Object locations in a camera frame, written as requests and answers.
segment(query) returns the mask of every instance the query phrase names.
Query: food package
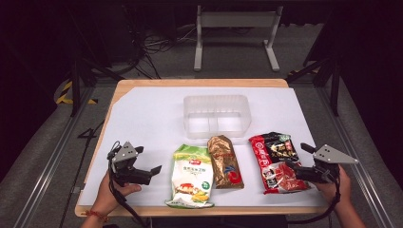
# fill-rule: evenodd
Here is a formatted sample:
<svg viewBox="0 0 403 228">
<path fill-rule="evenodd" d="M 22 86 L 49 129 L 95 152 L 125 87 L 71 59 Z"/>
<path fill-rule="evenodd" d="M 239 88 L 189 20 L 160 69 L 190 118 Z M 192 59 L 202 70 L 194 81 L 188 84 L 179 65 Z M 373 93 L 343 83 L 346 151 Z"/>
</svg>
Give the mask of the food package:
<svg viewBox="0 0 403 228">
<path fill-rule="evenodd" d="M 267 193 L 292 193 L 310 188 L 305 180 L 298 180 L 296 173 L 284 161 L 289 159 L 301 165 L 291 141 L 291 136 L 270 132 L 249 139 L 258 160 L 261 178 Z"/>
<path fill-rule="evenodd" d="M 223 135 L 215 136 L 208 141 L 207 149 L 213 163 L 216 188 L 243 188 L 232 142 Z"/>
<path fill-rule="evenodd" d="M 212 207 L 210 199 L 214 171 L 205 147 L 183 144 L 173 156 L 172 199 L 166 205 L 177 208 Z"/>
</svg>

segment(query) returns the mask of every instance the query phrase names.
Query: green food package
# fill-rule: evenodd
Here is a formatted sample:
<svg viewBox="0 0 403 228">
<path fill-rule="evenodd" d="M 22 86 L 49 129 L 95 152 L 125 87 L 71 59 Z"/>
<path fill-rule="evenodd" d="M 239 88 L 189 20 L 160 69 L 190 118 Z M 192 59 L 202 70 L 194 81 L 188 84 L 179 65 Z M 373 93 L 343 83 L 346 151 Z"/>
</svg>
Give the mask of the green food package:
<svg viewBox="0 0 403 228">
<path fill-rule="evenodd" d="M 212 207 L 210 199 L 214 171 L 207 148 L 183 144 L 173 156 L 172 199 L 165 203 L 178 208 Z"/>
</svg>

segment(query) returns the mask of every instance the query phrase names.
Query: clear plastic container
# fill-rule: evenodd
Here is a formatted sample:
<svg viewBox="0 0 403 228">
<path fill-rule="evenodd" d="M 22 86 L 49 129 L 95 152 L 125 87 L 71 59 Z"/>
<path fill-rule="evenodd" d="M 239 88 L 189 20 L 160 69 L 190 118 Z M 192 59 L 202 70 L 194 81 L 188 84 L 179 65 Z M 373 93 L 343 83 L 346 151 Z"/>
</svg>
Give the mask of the clear plastic container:
<svg viewBox="0 0 403 228">
<path fill-rule="evenodd" d="M 248 99 L 243 95 L 187 96 L 183 121 L 189 139 L 243 137 L 251 123 Z"/>
</svg>

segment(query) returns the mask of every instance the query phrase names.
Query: hand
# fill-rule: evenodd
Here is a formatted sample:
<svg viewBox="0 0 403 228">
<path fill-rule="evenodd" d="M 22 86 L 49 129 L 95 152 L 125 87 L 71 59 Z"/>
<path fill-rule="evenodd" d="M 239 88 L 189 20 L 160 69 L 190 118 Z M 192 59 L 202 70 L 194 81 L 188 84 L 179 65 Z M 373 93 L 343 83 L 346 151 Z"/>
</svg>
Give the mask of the hand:
<svg viewBox="0 0 403 228">
<path fill-rule="evenodd" d="M 140 192 L 142 187 L 139 184 L 128 184 L 126 183 L 124 187 L 117 184 L 114 181 L 114 186 L 116 190 L 122 193 L 125 197 L 134 192 Z M 106 171 L 104 175 L 100 187 L 98 189 L 97 199 L 95 200 L 93 206 L 91 207 L 91 211 L 97 212 L 103 216 L 107 216 L 110 212 L 115 210 L 116 207 L 119 206 L 118 201 L 116 201 L 115 197 L 112 195 L 109 189 L 109 172 Z M 84 227 L 102 227 L 104 222 L 95 217 L 88 216 L 86 217 L 85 222 L 82 225 Z"/>
<path fill-rule="evenodd" d="M 340 196 L 340 202 L 336 206 L 338 206 L 339 204 L 350 203 L 351 198 L 350 177 L 347 176 L 346 171 L 343 169 L 343 167 L 341 167 L 341 165 L 339 165 L 338 167 L 340 168 L 340 177 L 338 179 L 340 181 L 341 196 Z M 322 193 L 323 197 L 330 204 L 336 195 L 336 186 L 333 183 L 313 182 L 313 184 L 317 187 L 317 190 L 319 190 Z"/>
<path fill-rule="evenodd" d="M 336 204 L 335 207 L 338 221 L 343 228 L 365 228 L 364 222 L 351 202 L 352 185 L 350 177 L 347 176 L 346 171 L 341 167 L 341 165 L 338 167 L 340 168 L 340 177 L 338 178 L 340 182 L 340 202 Z M 336 186 L 333 183 L 313 182 L 313 184 L 322 193 L 328 203 L 332 203 L 332 200 L 336 195 Z"/>
</svg>

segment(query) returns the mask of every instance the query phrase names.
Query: metal frame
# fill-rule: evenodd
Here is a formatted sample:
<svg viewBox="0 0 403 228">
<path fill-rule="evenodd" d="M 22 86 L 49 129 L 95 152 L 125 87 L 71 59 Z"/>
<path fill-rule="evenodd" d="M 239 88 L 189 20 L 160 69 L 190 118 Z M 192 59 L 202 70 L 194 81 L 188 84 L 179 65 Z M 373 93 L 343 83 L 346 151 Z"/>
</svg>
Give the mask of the metal frame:
<svg viewBox="0 0 403 228">
<path fill-rule="evenodd" d="M 276 11 L 202 11 L 198 6 L 197 15 L 197 44 L 195 54 L 194 70 L 202 70 L 202 28 L 223 28 L 223 27 L 259 27 L 270 29 L 270 37 L 264 40 L 264 48 L 273 71 L 279 71 L 278 61 L 273 51 L 279 19 L 281 18 L 282 7 Z"/>
</svg>

